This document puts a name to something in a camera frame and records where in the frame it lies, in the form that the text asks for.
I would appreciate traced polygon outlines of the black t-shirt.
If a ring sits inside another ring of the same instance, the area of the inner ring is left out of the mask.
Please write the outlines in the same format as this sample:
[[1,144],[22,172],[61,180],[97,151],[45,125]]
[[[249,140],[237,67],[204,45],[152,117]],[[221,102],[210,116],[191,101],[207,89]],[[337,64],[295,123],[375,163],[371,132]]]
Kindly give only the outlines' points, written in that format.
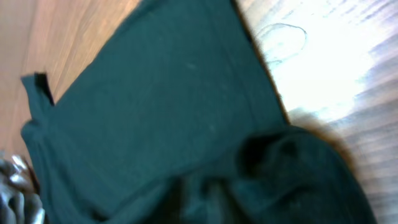
[[226,0],[143,1],[21,131],[52,223],[374,223],[327,142],[291,126]]

